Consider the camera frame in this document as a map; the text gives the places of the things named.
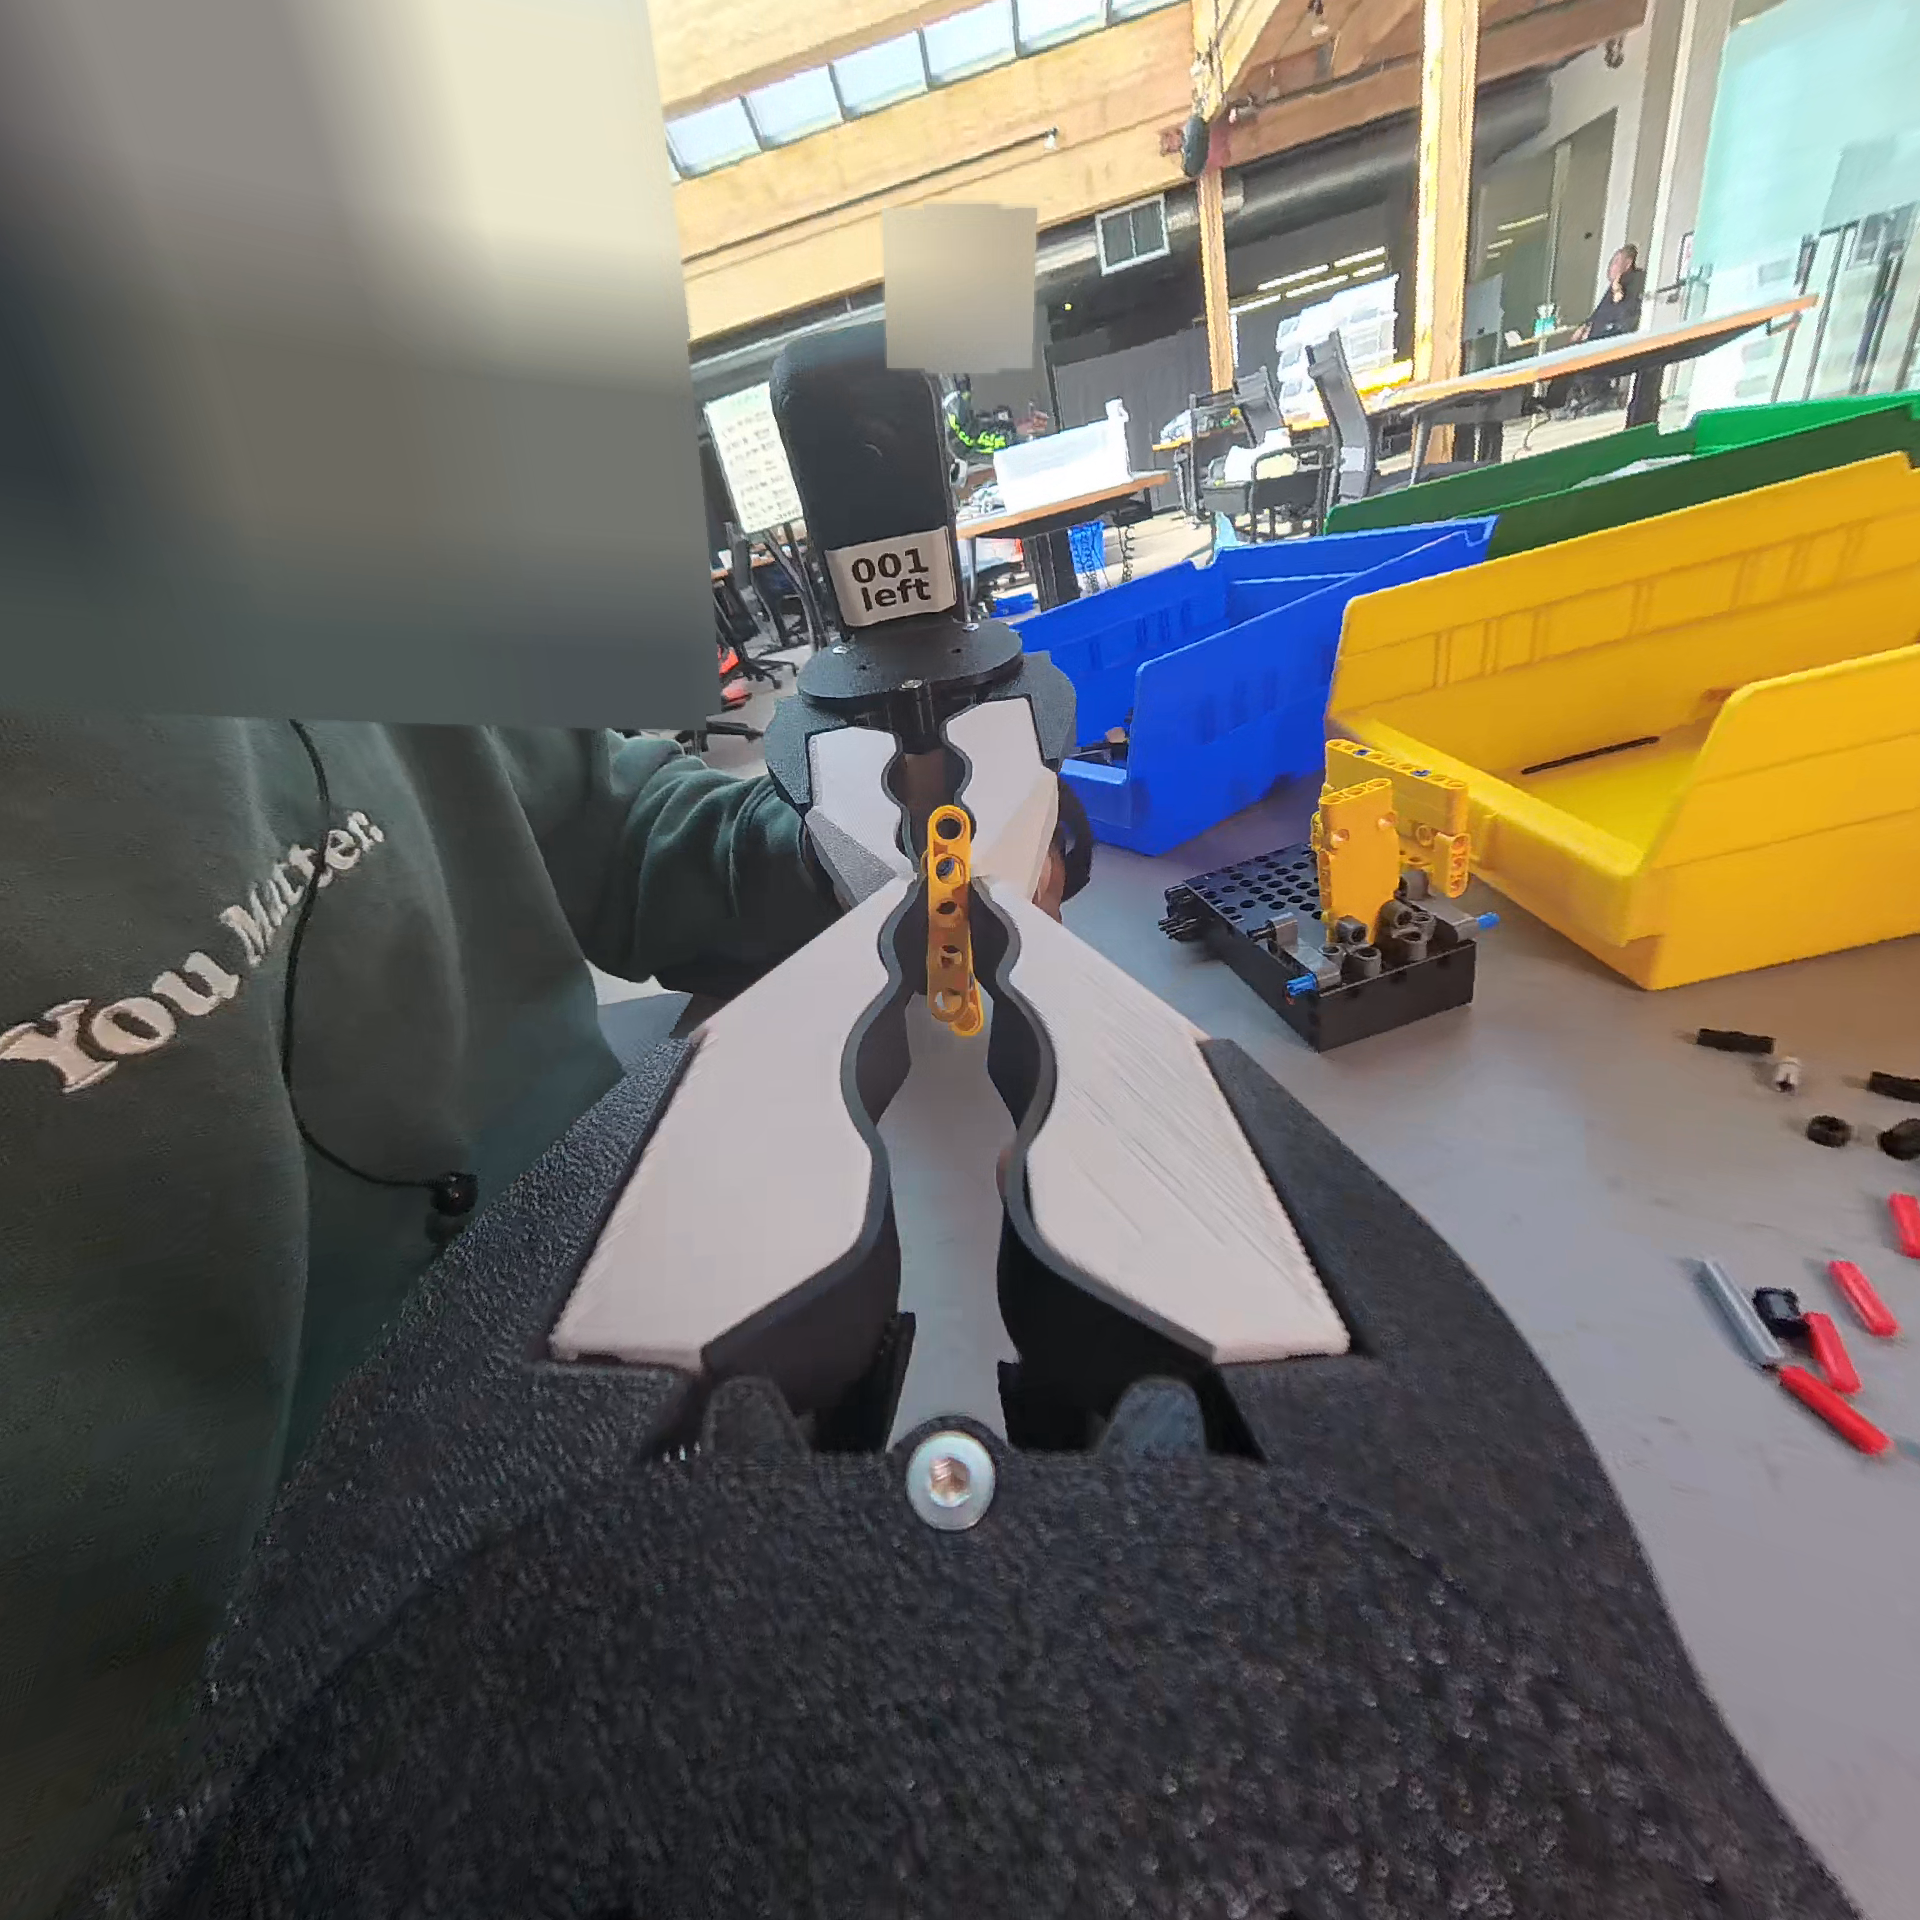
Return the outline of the lego model on black base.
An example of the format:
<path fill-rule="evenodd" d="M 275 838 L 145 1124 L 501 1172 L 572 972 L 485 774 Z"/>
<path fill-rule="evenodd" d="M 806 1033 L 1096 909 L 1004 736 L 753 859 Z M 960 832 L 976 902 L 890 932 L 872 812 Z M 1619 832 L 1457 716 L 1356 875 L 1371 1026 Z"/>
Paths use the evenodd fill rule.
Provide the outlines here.
<path fill-rule="evenodd" d="M 1464 902 L 1469 878 L 1467 787 L 1338 736 L 1305 843 L 1170 886 L 1162 930 L 1333 1052 L 1473 1003 L 1498 914 Z"/>

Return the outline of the yellow lego beam with holes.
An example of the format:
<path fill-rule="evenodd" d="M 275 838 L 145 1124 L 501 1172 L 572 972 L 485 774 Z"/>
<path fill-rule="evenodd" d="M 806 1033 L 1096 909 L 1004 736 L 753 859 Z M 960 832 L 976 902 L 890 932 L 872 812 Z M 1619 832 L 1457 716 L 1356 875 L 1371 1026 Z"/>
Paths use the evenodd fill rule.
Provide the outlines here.
<path fill-rule="evenodd" d="M 981 1009 L 972 950 L 972 819 L 955 803 L 929 816 L 923 845 L 925 897 L 925 998 L 932 1019 L 955 1037 L 981 1033 Z"/>

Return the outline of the black office chair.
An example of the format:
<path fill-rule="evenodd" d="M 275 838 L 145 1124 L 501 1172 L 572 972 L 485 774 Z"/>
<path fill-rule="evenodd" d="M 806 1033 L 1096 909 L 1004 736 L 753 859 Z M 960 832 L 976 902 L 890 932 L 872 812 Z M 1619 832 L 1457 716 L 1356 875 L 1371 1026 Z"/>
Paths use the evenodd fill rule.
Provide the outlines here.
<path fill-rule="evenodd" d="M 1324 483 L 1324 524 L 1330 526 L 1334 507 L 1354 505 L 1379 491 L 1406 489 L 1416 483 L 1416 468 L 1379 478 L 1376 433 L 1360 400 L 1354 366 L 1342 336 L 1333 330 L 1324 341 L 1305 349 L 1307 372 L 1324 402 L 1333 453 Z"/>

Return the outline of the wooden desk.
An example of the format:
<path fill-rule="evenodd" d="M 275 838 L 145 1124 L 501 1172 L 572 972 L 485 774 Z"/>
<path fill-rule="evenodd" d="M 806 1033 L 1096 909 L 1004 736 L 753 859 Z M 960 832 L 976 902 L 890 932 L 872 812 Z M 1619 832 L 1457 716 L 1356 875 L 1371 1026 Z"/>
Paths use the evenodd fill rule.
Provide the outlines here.
<path fill-rule="evenodd" d="M 1083 524 L 1107 524 L 1130 502 L 1152 502 L 1170 488 L 1172 470 L 1138 470 L 1107 488 L 1059 496 L 1027 509 L 966 515 L 955 524 L 960 541 L 1014 539 L 1035 584 L 1038 611 L 1054 611 L 1078 596 L 1070 532 Z"/>

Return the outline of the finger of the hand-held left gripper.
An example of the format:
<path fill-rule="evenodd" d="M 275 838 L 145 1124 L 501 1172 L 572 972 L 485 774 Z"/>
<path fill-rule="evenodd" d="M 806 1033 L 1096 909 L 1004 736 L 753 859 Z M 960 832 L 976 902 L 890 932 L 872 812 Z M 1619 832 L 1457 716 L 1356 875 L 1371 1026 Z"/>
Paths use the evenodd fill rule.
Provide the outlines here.
<path fill-rule="evenodd" d="M 964 764 L 957 803 L 972 819 L 970 875 L 996 899 L 1062 902 L 1061 781 L 1040 753 L 1028 699 L 987 702 L 949 722 Z"/>
<path fill-rule="evenodd" d="M 920 872 L 909 819 L 892 787 L 898 758 L 898 738 L 872 728 L 838 728 L 806 740 L 806 843 L 841 905 L 859 905 Z"/>

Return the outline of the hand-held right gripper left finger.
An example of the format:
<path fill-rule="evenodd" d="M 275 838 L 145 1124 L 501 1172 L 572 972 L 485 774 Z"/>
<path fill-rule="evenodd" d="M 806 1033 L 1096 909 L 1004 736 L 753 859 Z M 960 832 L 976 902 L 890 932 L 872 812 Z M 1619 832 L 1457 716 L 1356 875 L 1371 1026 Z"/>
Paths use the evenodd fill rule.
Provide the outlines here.
<path fill-rule="evenodd" d="M 898 1306 L 881 1118 L 909 1068 L 922 891 L 892 881 L 723 1009 L 613 1202 L 549 1350 L 866 1369 Z"/>

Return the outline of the person's left forearm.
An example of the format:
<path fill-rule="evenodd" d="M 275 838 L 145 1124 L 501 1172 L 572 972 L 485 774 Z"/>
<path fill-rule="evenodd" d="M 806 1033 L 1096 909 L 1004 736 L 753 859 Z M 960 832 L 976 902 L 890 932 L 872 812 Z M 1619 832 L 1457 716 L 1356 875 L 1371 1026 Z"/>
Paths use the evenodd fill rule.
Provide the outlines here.
<path fill-rule="evenodd" d="M 568 829 L 568 916 L 597 969 L 730 998 L 841 914 L 771 778 L 715 772 L 672 740 L 600 736 Z"/>

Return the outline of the pile of small lego pieces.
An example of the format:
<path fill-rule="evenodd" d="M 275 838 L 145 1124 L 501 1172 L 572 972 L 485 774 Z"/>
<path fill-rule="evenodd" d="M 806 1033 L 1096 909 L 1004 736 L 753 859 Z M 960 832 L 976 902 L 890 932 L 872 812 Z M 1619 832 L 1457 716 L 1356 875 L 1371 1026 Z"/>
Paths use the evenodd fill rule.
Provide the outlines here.
<path fill-rule="evenodd" d="M 1730 1054 L 1762 1068 L 1774 1092 L 1789 1098 L 1804 1089 L 1804 1065 L 1780 1052 L 1770 1036 L 1746 1029 L 1700 1026 L 1690 1041 L 1700 1049 Z M 1916 1076 L 1873 1070 L 1861 1089 L 1873 1098 L 1910 1108 L 1904 1118 L 1878 1130 L 1874 1145 L 1885 1158 L 1916 1172 Z M 1842 1116 L 1817 1112 L 1806 1118 L 1804 1136 L 1812 1145 L 1842 1149 L 1857 1140 L 1857 1128 Z M 1893 1192 L 1889 1196 L 1885 1226 L 1893 1253 L 1916 1264 L 1916 1192 Z M 1749 1366 L 1774 1381 L 1789 1402 L 1828 1434 L 1836 1434 L 1846 1449 L 1865 1459 L 1885 1459 L 1900 1452 L 1916 1461 L 1916 1440 L 1885 1432 L 1865 1413 L 1861 1404 L 1865 1381 L 1833 1308 L 1841 1308 L 1854 1333 L 1876 1341 L 1902 1340 L 1902 1316 L 1889 1306 L 1859 1259 L 1824 1258 L 1819 1272 L 1828 1291 L 1828 1308 L 1810 1306 L 1792 1286 L 1744 1286 L 1724 1261 L 1710 1258 L 1692 1261 L 1696 1289 L 1712 1306 Z"/>

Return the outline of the blue storage bin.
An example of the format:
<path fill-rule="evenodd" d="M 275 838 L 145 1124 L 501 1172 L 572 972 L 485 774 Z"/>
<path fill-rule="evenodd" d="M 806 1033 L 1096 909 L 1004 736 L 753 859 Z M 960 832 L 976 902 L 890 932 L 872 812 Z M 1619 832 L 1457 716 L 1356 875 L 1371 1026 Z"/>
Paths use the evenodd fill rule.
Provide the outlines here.
<path fill-rule="evenodd" d="M 1326 765 L 1356 596 L 1480 564 L 1494 517 L 1237 544 L 1028 614 L 1076 705 L 1062 778 L 1097 842 L 1156 858 Z"/>

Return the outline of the yellow storage bin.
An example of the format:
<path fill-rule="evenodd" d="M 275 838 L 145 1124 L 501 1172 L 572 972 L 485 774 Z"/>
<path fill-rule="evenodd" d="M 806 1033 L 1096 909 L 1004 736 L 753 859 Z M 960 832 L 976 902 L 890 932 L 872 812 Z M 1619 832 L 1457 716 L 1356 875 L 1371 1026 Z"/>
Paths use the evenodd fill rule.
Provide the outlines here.
<path fill-rule="evenodd" d="M 1893 450 L 1358 596 L 1328 721 L 1657 993 L 1916 932 L 1916 632 Z"/>

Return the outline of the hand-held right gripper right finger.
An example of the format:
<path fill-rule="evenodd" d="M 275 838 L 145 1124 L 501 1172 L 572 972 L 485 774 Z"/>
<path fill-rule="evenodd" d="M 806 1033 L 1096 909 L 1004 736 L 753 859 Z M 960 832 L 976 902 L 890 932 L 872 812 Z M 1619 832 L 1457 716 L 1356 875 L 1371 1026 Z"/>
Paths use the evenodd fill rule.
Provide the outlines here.
<path fill-rule="evenodd" d="M 974 890 L 1014 1138 L 1000 1315 L 1027 1365 L 1248 1365 L 1354 1338 L 1196 1024 L 1020 893 Z"/>

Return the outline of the whiteboard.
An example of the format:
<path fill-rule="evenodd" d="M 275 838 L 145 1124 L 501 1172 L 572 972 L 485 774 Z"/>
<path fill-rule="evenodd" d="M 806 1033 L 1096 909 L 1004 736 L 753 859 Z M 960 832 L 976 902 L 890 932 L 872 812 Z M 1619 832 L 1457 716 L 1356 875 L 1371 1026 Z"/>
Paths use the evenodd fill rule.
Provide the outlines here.
<path fill-rule="evenodd" d="M 746 538 L 803 524 L 800 489 L 786 460 L 771 382 L 709 400 L 704 422 L 728 485 L 732 524 Z"/>

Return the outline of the green storage bin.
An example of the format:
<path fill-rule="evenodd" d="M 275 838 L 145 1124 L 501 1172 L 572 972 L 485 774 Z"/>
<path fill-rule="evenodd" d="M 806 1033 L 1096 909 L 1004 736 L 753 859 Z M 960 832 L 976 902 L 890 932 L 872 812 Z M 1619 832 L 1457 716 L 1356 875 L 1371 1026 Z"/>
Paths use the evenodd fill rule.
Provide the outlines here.
<path fill-rule="evenodd" d="M 1836 466 L 1917 460 L 1917 393 L 1724 408 L 1685 427 L 1638 425 L 1512 464 L 1393 488 L 1333 507 L 1330 536 L 1490 520 L 1489 555 L 1667 517 Z"/>

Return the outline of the long wooden table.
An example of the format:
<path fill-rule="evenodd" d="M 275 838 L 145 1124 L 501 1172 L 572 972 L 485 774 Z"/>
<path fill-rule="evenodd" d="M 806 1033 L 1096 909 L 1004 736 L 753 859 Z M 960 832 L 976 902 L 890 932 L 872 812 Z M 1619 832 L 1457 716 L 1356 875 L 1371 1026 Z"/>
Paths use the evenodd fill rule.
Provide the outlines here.
<path fill-rule="evenodd" d="M 1657 422 L 1669 369 L 1696 362 L 1718 348 L 1762 330 L 1768 336 L 1792 336 L 1798 320 L 1817 309 L 1817 294 L 1795 294 L 1780 302 L 1752 304 L 1704 320 L 1688 320 L 1632 333 L 1603 336 L 1541 353 L 1498 369 L 1418 382 L 1366 400 L 1374 435 L 1390 425 L 1411 433 L 1411 460 L 1427 464 L 1433 430 L 1440 425 L 1492 427 L 1518 418 L 1524 397 L 1555 379 L 1584 376 L 1625 377 L 1629 382 L 1625 418 L 1629 425 Z"/>

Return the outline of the white plastic crate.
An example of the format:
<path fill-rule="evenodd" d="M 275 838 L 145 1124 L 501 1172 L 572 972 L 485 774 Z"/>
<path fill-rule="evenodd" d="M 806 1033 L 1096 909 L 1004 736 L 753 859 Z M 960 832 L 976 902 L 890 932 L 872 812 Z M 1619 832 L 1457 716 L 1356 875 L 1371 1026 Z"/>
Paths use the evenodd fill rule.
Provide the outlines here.
<path fill-rule="evenodd" d="M 1038 512 L 1072 496 L 1131 488 L 1131 454 L 1123 409 L 993 454 L 994 485 L 1006 512 Z"/>

